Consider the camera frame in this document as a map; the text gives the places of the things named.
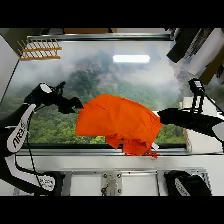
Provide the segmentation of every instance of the white light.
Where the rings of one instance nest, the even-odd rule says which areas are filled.
[[[148,55],[114,55],[113,62],[125,63],[149,63],[150,57]]]

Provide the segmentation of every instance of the logo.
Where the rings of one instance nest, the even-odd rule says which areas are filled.
[[[16,148],[16,146],[20,143],[21,138],[23,137],[23,135],[26,131],[26,125],[22,120],[20,122],[20,125],[21,125],[20,129],[17,132],[16,137],[13,139],[14,148]]]

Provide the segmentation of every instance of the orange fabric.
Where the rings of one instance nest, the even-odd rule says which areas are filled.
[[[160,118],[139,103],[109,94],[102,94],[84,105],[78,116],[76,135],[106,136],[114,148],[123,141],[123,152],[143,155],[149,151],[162,124]]]

